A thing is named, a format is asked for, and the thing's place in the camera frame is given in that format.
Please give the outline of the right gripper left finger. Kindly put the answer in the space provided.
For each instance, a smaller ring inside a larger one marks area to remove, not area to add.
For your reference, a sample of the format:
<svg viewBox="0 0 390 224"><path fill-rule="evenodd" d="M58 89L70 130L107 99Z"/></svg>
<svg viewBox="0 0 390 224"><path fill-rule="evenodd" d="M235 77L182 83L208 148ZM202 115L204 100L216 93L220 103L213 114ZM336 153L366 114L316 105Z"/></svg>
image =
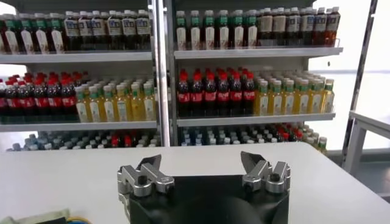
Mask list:
<svg viewBox="0 0 390 224"><path fill-rule="evenodd" d="M175 179L160 171L162 156L143 158L137 167L121 166L117 171L118 193L148 197L155 190L168 195L175 187Z"/></svg>

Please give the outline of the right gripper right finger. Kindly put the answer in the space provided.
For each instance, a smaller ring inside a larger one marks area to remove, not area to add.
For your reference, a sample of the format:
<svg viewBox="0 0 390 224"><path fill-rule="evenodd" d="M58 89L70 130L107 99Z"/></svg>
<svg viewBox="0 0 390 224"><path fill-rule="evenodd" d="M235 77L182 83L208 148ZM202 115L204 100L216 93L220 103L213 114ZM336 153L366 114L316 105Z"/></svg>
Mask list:
<svg viewBox="0 0 390 224"><path fill-rule="evenodd" d="M242 186L246 192L265 190L271 194L284 194L290 189L291 169L288 163L278 161L272 166L261 155L241 152L241 162L246 171Z"/></svg>

